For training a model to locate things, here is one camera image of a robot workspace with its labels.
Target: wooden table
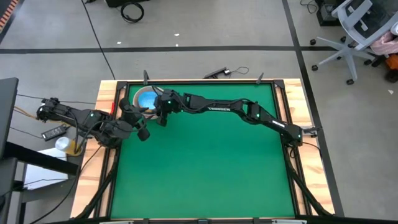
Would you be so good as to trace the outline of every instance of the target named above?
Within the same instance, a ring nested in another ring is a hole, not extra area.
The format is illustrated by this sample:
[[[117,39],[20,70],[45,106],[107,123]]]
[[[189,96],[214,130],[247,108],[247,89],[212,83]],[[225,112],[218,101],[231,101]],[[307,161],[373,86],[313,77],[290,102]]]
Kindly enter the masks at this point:
[[[116,94],[116,84],[118,81],[104,80],[101,82],[99,87],[98,97],[95,109],[102,110],[106,112],[111,112],[112,105]],[[310,118],[310,113],[308,111],[307,102],[303,92],[302,84],[300,79],[284,79],[285,91],[287,94],[287,99],[289,102],[290,113],[292,121],[294,124],[299,126],[309,127],[312,126],[312,121]],[[282,99],[282,93],[277,90],[278,99]],[[120,92],[120,98],[124,96],[124,91]],[[281,111],[284,111],[284,105],[279,102],[279,107]],[[120,110],[117,110],[117,116],[120,116]],[[286,121],[286,114],[282,113],[283,120]],[[311,138],[310,136],[303,137],[304,142],[308,142],[317,145],[317,139]],[[88,141],[85,155],[83,158],[83,163],[85,163],[97,150],[98,145],[94,139]],[[322,164],[322,159],[320,157],[320,152],[316,147],[304,144],[299,147],[300,158],[302,161],[303,173],[305,176],[305,182],[307,187],[310,189],[311,193],[314,194],[316,199],[322,204],[322,206],[328,210],[330,213],[334,213],[334,208],[331,200],[331,195],[326,181],[326,175]],[[78,180],[78,185],[76,189],[75,199],[73,201],[73,207],[71,212],[71,217],[77,216],[84,207],[89,203],[91,198],[94,196],[98,189],[101,175],[101,167],[103,165],[105,156],[104,149],[101,149],[94,158],[88,163],[84,171]],[[114,157],[114,150],[109,153],[109,163],[108,170],[111,168],[111,164]],[[295,185],[296,192],[298,195],[298,204],[300,214],[306,214],[301,190]],[[109,186],[106,192],[103,194],[103,199],[101,202],[101,209],[99,211],[99,216],[106,215],[106,206],[109,197]]]

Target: chair backrest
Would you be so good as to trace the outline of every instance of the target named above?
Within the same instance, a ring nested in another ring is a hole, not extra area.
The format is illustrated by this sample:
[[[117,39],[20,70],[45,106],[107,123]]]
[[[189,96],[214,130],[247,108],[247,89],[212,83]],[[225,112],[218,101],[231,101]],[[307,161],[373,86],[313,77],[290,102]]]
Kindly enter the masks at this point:
[[[350,6],[351,2],[353,1],[354,0],[346,0],[340,4],[332,12],[332,16],[337,17],[340,20],[341,26],[346,33],[358,43],[355,49],[362,50],[378,40],[383,34],[389,31],[396,22],[398,22],[398,12],[395,12],[384,24],[378,24],[377,27],[379,28],[372,30],[372,33],[365,37],[363,35],[363,31],[367,31],[369,29],[368,25],[370,26],[372,24],[365,24],[362,18],[364,16],[371,17],[373,15],[379,15],[370,10],[372,7],[374,7],[374,4],[371,0],[364,0],[356,9]]]

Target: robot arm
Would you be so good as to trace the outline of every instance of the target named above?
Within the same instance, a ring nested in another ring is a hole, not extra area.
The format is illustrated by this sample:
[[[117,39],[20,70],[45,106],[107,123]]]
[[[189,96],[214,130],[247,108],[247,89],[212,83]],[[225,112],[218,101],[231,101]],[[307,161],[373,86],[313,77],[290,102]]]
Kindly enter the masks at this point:
[[[149,137],[149,133],[140,121],[143,116],[132,105],[121,103],[121,109],[125,112],[120,119],[100,110],[78,110],[59,102],[57,98],[43,99],[43,105],[38,108],[37,119],[62,121],[80,130],[79,134],[94,136],[100,145],[110,148],[118,147],[122,139],[127,139],[137,128],[141,141]]]
[[[180,96],[174,90],[164,90],[155,100],[158,124],[167,124],[167,115],[171,112],[187,112],[191,114],[206,111],[221,111],[236,113],[243,121],[249,124],[262,124],[281,133],[288,143],[296,146],[302,145],[301,127],[276,119],[263,107],[247,99],[238,100],[211,100],[202,96],[184,93]]]

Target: orange object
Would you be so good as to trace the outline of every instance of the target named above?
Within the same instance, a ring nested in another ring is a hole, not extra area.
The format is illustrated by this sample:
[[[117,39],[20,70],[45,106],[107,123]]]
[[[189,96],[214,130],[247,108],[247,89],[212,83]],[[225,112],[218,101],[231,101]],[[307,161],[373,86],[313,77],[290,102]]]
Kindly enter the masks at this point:
[[[386,63],[391,70],[398,69],[398,55],[391,55],[389,58],[386,59]]]

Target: paper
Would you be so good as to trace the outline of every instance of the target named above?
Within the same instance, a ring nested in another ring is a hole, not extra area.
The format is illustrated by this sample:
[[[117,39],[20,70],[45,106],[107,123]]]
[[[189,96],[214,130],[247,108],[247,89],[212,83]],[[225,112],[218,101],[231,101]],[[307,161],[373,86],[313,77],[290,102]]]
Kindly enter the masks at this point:
[[[61,157],[59,159],[66,161],[66,153],[59,151],[56,148],[52,148],[52,149],[46,149],[46,150],[41,150],[39,151],[39,153],[48,155],[48,156],[52,156],[52,157]],[[48,170],[48,169],[44,169],[43,167],[38,167],[38,166],[34,166],[34,165],[30,165],[28,164],[26,167],[26,175],[25,175],[25,181],[24,183],[27,184],[25,187],[27,187],[29,190],[33,190],[33,189],[37,189],[37,188],[41,188],[41,187],[45,187],[51,184],[55,184],[58,182],[61,182],[63,180],[43,180],[43,181],[39,181],[33,184],[28,184],[31,182],[35,182],[38,180],[42,180],[42,179],[68,179],[68,174],[64,174],[61,172],[57,172],[54,170]]]

